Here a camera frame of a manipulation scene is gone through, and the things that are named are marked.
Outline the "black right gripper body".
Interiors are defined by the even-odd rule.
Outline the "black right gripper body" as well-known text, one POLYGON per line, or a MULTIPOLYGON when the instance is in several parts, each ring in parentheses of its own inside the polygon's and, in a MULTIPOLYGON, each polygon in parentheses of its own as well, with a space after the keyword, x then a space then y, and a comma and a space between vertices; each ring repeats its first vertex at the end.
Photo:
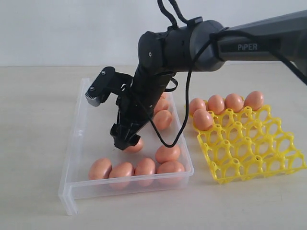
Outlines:
POLYGON ((165 91, 173 71, 164 68, 163 48, 167 32, 144 33, 138 42, 139 64, 132 83, 116 101, 119 134, 137 133, 154 115, 154 108, 165 91))

